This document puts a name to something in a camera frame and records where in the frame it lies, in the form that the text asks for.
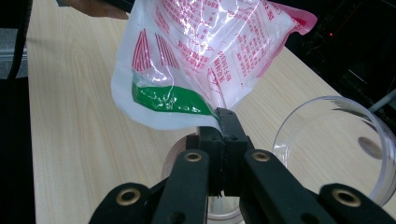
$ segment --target person's hand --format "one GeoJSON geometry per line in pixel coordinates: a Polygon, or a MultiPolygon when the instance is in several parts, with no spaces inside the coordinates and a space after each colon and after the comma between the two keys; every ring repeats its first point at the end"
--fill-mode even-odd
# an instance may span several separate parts
{"type": "Polygon", "coordinates": [[[128,20],[126,12],[111,6],[104,0],[62,0],[70,7],[92,17],[109,17],[128,20]]]}

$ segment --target clear plastic bowl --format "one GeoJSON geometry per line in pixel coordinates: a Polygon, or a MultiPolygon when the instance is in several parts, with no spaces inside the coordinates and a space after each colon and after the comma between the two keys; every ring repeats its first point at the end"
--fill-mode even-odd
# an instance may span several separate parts
{"type": "Polygon", "coordinates": [[[273,153],[307,189],[341,183],[383,206],[396,188],[395,145],[387,125],[362,105],[323,96],[286,118],[273,153]]]}

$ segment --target transparent container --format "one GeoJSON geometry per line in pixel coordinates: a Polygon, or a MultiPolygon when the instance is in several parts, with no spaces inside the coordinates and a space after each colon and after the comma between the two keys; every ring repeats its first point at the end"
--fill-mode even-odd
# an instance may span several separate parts
{"type": "Polygon", "coordinates": [[[383,206],[396,188],[396,140],[381,119],[341,96],[296,108],[283,122],[273,153],[307,189],[341,183],[383,206]]]}

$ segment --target black device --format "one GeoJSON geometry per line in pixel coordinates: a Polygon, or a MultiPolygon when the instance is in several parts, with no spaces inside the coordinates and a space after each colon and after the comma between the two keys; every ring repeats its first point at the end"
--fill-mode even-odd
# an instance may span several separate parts
{"type": "Polygon", "coordinates": [[[217,115],[221,132],[200,127],[189,135],[168,178],[151,189],[114,188],[90,223],[206,223],[207,197],[221,191],[239,197],[246,223],[396,223],[351,187],[305,189],[275,155],[254,148],[234,112],[218,108],[217,115]]]}

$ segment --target plastic bag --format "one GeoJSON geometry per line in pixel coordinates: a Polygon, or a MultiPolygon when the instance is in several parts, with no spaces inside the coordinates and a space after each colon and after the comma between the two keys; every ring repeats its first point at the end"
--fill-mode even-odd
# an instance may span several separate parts
{"type": "Polygon", "coordinates": [[[130,118],[161,130],[219,128],[292,32],[316,17],[264,0],[136,0],[111,89],[130,118]]]}

